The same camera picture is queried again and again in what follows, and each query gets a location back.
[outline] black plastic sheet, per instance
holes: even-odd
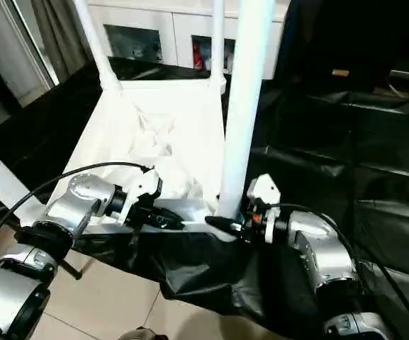
[[[183,79],[205,72],[111,60],[120,79]],[[34,188],[62,172],[100,94],[87,67],[0,127],[0,158]],[[228,98],[223,98],[225,113]],[[409,298],[409,101],[362,93],[301,93],[266,82],[247,183],[269,173],[285,203],[334,218],[391,268]],[[75,249],[160,283],[166,298],[244,315],[293,339],[315,339],[320,316],[297,254],[284,245],[223,243],[207,234],[82,237]],[[409,316],[382,275],[366,272],[382,313],[409,339]]]

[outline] metal rod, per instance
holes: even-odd
[[[247,173],[275,0],[242,0],[235,46],[225,159],[217,215],[234,218]]]
[[[29,190],[16,178],[14,174],[0,160],[0,201],[8,208],[12,208]],[[21,225],[30,225],[35,221],[44,205],[32,197],[15,211]]]
[[[225,1],[213,0],[212,8],[212,53],[211,80],[221,86],[221,93],[225,93],[226,79],[223,76],[225,57]]]
[[[74,0],[79,20],[82,22],[84,33],[89,42],[92,55],[100,74],[100,85],[103,90],[122,91],[121,83],[111,69],[108,57],[103,53],[103,48],[92,22],[91,14],[85,0]]]

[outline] white metal frame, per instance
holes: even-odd
[[[74,0],[74,3],[100,72],[103,94],[97,106],[111,105],[114,101],[118,100],[124,89],[149,86],[147,85],[147,83],[149,83],[148,81],[119,81],[116,78],[107,56],[103,53],[101,42],[96,34],[91,16],[89,15],[86,1]],[[203,84],[203,86],[215,86],[218,92],[224,92],[223,6],[224,0],[214,0],[214,30],[212,36],[213,67],[210,79],[174,81],[174,86],[181,86],[180,84],[187,85],[194,82],[195,84]],[[274,0],[241,1],[228,123],[226,126],[223,179],[220,187],[220,205],[217,211],[219,215],[226,217],[233,217],[236,214],[242,197],[254,118],[257,112],[259,90],[264,68],[263,62],[253,61],[266,59],[267,42],[269,40],[269,28],[273,10]],[[93,135],[99,133],[108,135],[112,133],[112,131],[105,130],[105,127],[96,126],[96,124],[93,125],[93,119],[95,120],[96,118],[91,116],[88,122],[90,130],[86,131],[87,136],[85,133],[82,135],[75,152],[80,148],[92,149]],[[101,161],[101,159],[86,159],[85,162],[94,161],[98,162]],[[74,158],[72,155],[66,170],[79,166],[79,163],[79,157]],[[7,207],[12,207],[15,202],[27,192],[27,188],[0,161],[0,201]],[[29,221],[33,218],[33,212],[38,211],[41,207],[42,205],[39,201],[33,198],[18,209],[16,215],[22,221]]]

